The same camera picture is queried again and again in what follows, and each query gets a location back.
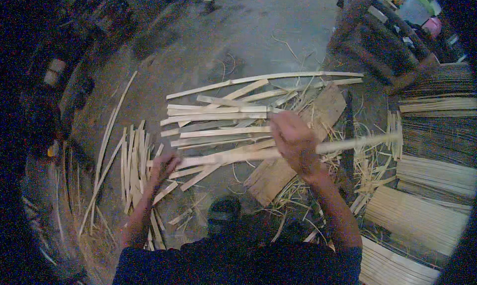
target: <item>concrete floor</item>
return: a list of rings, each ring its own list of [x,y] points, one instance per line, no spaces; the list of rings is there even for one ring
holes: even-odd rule
[[[146,120],[146,131],[153,135],[156,147],[164,142],[166,150],[170,149],[167,145],[171,139],[160,139],[162,129],[159,126],[159,121],[166,118],[167,94],[227,79],[319,69],[335,23],[338,10],[336,2],[337,0],[216,0],[219,9],[210,14],[205,13],[202,0],[180,0],[169,5],[151,23],[141,24],[140,27],[147,29],[138,32],[106,62],[90,68],[96,88],[85,108],[76,115],[73,138],[85,149],[86,155],[91,157],[94,164],[111,111],[116,107],[132,73],[138,70],[118,113],[104,163],[109,160],[119,142],[122,128],[131,124],[137,127],[141,120]],[[271,38],[272,33],[275,38],[288,42],[298,59],[295,59],[284,43]],[[338,63],[334,66],[338,67],[337,71],[363,72],[355,65]],[[281,79],[273,83],[290,87],[295,85],[296,80]],[[307,79],[301,79],[301,83],[307,83]],[[227,87],[204,94],[221,97],[237,88]],[[372,97],[364,104],[364,115],[371,116],[370,120],[373,122],[385,118],[386,99],[380,89],[371,84],[371,88],[360,88],[355,93],[355,104],[358,107],[361,105],[361,95],[363,98]],[[195,96],[191,95],[174,99],[170,103],[194,104],[194,100]],[[201,150],[185,153],[197,155],[211,152],[212,150]],[[242,192],[242,185],[235,181],[231,169],[231,165],[228,165],[215,171],[198,183],[202,187],[184,193],[176,189],[158,207],[162,220],[167,222],[182,213],[195,199],[194,196],[202,197],[203,193],[208,193],[206,200],[210,203],[215,197],[230,193],[227,187],[235,192]],[[253,168],[246,163],[235,165],[236,175],[242,182],[252,171]],[[87,196],[84,200],[88,202],[91,193],[87,189],[85,193]],[[239,198],[245,213],[251,214],[260,208],[247,193]],[[108,218],[110,227],[118,230],[125,218],[120,198],[119,159],[113,163],[103,183],[98,205]],[[206,209],[207,203],[203,206],[203,210]],[[175,236],[174,228],[167,226],[164,240],[167,247],[179,248],[184,241],[198,240],[205,232],[200,220],[193,218],[186,230],[186,238]],[[116,255],[112,255],[113,258],[118,256],[119,250]],[[114,274],[114,269],[107,268],[109,274]]]

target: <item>black shirt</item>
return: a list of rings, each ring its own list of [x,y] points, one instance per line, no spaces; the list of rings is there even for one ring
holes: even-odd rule
[[[123,249],[113,284],[356,284],[362,250],[310,243],[242,247],[205,238],[180,250]]]

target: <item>hand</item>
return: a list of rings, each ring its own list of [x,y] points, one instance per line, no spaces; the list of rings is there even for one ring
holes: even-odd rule
[[[162,182],[176,169],[182,159],[175,153],[168,153],[154,159],[151,168],[151,186],[156,193]]]
[[[319,173],[317,140],[300,116],[283,111],[272,115],[270,126],[278,151],[296,173],[304,178]]]

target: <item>dirt floor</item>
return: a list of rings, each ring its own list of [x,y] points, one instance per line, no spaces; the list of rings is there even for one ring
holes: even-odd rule
[[[364,83],[350,88],[354,110],[359,112],[359,121],[373,131],[378,131],[373,125],[375,123],[385,129],[386,122],[383,119],[386,118],[387,97],[379,80],[366,75],[366,70],[347,56],[326,56],[326,45],[339,10],[337,0],[215,1],[217,9],[208,13],[202,0],[179,0],[166,7],[148,25],[141,24],[147,28],[137,32],[108,58],[97,52],[94,62],[84,65],[89,68],[96,87],[85,108],[76,114],[72,132],[72,138],[87,156],[88,161],[82,162],[83,169],[87,165],[94,167],[110,114],[135,70],[138,74],[119,110],[104,163],[109,161],[122,136],[123,127],[131,124],[137,127],[141,120],[146,121],[146,131],[153,136],[152,143],[158,147],[160,142],[164,142],[166,151],[170,150],[170,139],[160,139],[162,129],[159,126],[159,121],[166,117],[167,94],[262,74],[319,69],[365,73]],[[80,78],[73,75],[65,97],[74,92],[75,80]],[[286,88],[294,86],[296,80],[280,79],[274,83]],[[227,87],[204,94],[221,97],[236,88]],[[170,103],[189,104],[194,100],[195,96],[186,96],[171,100]],[[185,153],[197,155],[213,151],[188,150]],[[232,165],[228,165],[200,181],[199,187],[184,193],[175,190],[158,207],[163,222],[181,214],[192,201],[204,194],[207,197],[201,204],[203,214],[213,199],[231,191],[243,192],[242,183],[253,168],[246,163],[236,164],[234,168],[239,181],[234,177]],[[87,182],[90,177],[91,173],[82,172],[83,208],[92,195],[91,183]],[[125,219],[120,191],[120,162],[116,158],[97,202],[116,239],[119,239],[118,231]],[[254,214],[261,208],[248,193],[238,197],[242,211],[246,214]],[[199,240],[206,235],[204,222],[199,215],[190,220],[184,233],[171,226],[166,228],[164,242],[168,248],[179,248],[184,242]],[[276,228],[270,228],[269,233],[273,236]],[[105,251],[89,248],[91,250],[81,246],[83,253],[91,253],[96,261],[81,261],[87,264],[91,282],[110,282],[120,249],[111,246]],[[95,276],[91,276],[94,266],[97,266],[97,271]]]

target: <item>stack of bamboo strips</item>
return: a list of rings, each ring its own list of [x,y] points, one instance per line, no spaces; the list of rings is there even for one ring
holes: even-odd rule
[[[247,94],[255,91],[267,84],[268,79],[300,77],[300,76],[355,76],[362,77],[359,73],[348,72],[298,72],[298,73],[279,73],[271,75],[262,75],[248,77],[243,79],[229,80],[221,83],[204,86],[189,91],[182,91],[167,96],[167,99],[182,97],[189,94],[213,90],[225,86],[253,82],[230,94],[222,97],[210,97],[200,94],[197,101],[208,103],[208,105],[178,105],[169,104],[167,114],[169,118],[161,121],[161,126],[177,122],[179,128],[163,131],[161,137],[174,136],[180,134],[178,140],[171,141],[171,146],[178,150],[201,148],[206,146],[218,146],[228,143],[244,143],[245,145],[233,150],[222,151],[203,157],[184,158],[182,164],[177,168],[173,176],[180,177],[185,175],[197,174],[194,178],[181,186],[183,191],[199,182],[207,175],[211,174],[220,166],[233,162],[247,160],[264,160],[267,158],[280,157],[278,151],[273,148],[275,142],[271,139],[270,127],[252,126],[256,120],[265,120],[270,112],[280,112],[279,106],[287,103],[288,100],[296,97],[298,91],[304,91],[301,88],[295,88],[289,91],[273,90],[259,92],[254,95]],[[345,85],[351,83],[360,83],[361,78],[333,80],[334,84]],[[312,88],[319,88],[330,84],[331,81],[316,83]],[[252,103],[263,99],[281,96],[275,102],[269,105]],[[191,121],[207,121],[186,126]]]
[[[406,97],[432,96],[448,93],[470,93],[475,88],[472,69],[464,63],[441,64],[404,90]]]
[[[431,285],[439,271],[416,263],[385,247],[362,238],[359,279],[367,285]]]
[[[397,163],[396,175],[404,182],[472,198],[476,189],[476,173],[473,168],[404,155]]]
[[[477,168],[474,118],[402,119],[406,154]]]
[[[445,111],[445,110],[464,110],[477,109],[477,99],[467,97],[447,97],[447,98],[410,98],[400,100],[400,110],[402,113],[421,112],[421,111]]]
[[[388,187],[376,190],[365,217],[444,255],[452,253],[467,222],[462,213]]]
[[[150,145],[150,134],[144,130],[145,123],[145,121],[141,121],[141,124],[136,130],[134,129],[134,125],[131,125],[129,138],[126,136],[126,127],[123,132],[121,150],[121,198],[124,202],[124,213],[126,214],[129,213],[131,204],[134,208],[141,200],[144,188],[147,187],[151,175],[150,168],[147,167],[146,164],[151,161],[151,153],[154,150],[154,145]],[[164,145],[160,144],[156,152],[156,157],[161,154],[163,148]],[[163,191],[170,192],[176,186],[177,183],[173,182]],[[160,198],[156,197],[154,204],[159,200]],[[154,208],[151,211],[150,220],[152,231],[151,229],[148,231],[145,249],[150,251],[154,251],[155,248],[165,250],[159,226],[161,226],[162,231],[165,231],[165,228]]]

